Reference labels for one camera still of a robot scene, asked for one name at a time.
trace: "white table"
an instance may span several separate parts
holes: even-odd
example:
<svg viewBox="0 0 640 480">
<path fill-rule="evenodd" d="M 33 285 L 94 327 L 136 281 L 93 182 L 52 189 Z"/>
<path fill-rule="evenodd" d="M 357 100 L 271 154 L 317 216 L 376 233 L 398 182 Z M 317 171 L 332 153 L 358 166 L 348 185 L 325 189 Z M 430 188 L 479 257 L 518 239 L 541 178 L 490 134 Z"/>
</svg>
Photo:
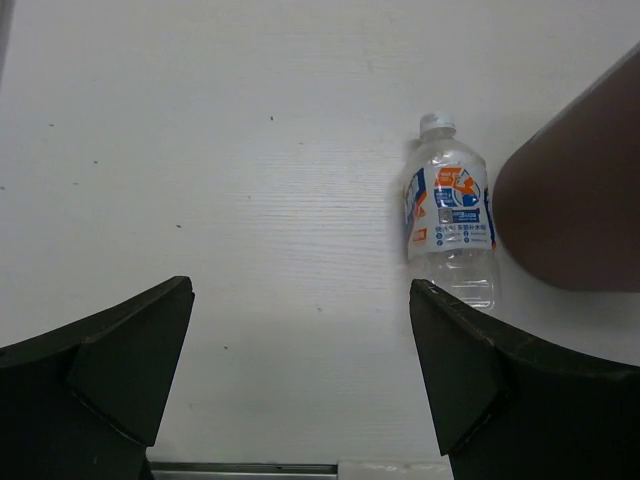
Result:
<svg viewBox="0 0 640 480">
<path fill-rule="evenodd" d="M 2 343 L 187 274 L 152 457 L 437 457 L 392 206 L 403 145 L 447 109 L 494 179 L 639 22 L 637 0 L 19 1 Z M 637 296 L 500 261 L 510 323 L 640 364 Z"/>
</svg>

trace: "transparent bottle bottom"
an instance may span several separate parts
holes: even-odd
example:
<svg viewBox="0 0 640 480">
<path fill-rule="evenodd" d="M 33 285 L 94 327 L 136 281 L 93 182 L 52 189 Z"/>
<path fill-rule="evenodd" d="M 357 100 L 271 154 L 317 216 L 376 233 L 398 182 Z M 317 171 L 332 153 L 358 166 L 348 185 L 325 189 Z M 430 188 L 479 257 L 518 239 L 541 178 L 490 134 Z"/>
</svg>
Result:
<svg viewBox="0 0 640 480">
<path fill-rule="evenodd" d="M 426 278 L 467 305 L 498 316 L 500 273 L 491 250 L 455 249 L 412 259 L 412 278 Z"/>
</svg>

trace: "white plastic piece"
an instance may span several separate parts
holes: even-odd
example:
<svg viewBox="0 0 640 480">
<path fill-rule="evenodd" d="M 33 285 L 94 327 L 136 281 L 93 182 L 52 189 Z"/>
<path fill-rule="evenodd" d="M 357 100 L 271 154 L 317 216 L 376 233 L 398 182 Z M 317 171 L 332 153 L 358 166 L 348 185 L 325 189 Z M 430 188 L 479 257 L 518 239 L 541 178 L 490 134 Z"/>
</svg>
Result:
<svg viewBox="0 0 640 480">
<path fill-rule="evenodd" d="M 344 460 L 338 480 L 453 480 L 446 463 L 402 460 Z"/>
<path fill-rule="evenodd" d="M 433 112 L 420 119 L 420 136 L 434 128 L 453 128 L 455 130 L 456 124 L 453 121 L 453 116 L 447 112 Z"/>
</svg>

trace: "qr code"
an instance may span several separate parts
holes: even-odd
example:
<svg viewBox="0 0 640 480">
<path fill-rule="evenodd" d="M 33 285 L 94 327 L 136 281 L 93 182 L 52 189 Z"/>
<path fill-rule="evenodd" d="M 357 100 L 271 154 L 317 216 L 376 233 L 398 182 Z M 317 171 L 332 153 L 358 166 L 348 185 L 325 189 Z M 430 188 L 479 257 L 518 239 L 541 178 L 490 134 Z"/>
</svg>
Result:
<svg viewBox="0 0 640 480">
<path fill-rule="evenodd" d="M 450 208 L 439 208 L 438 219 L 440 223 L 453 223 L 453 210 Z"/>
</svg>

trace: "plastic bottle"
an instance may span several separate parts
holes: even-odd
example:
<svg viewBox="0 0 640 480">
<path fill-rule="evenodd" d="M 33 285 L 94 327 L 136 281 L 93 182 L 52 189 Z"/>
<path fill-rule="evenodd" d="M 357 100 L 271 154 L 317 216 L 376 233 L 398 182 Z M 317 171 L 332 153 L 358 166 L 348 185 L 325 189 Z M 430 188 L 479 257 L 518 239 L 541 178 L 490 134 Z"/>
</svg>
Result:
<svg viewBox="0 0 640 480">
<path fill-rule="evenodd" d="M 446 113 L 420 120 L 421 145 L 403 175 L 409 272 L 496 316 L 500 278 L 486 164 L 455 133 Z"/>
</svg>

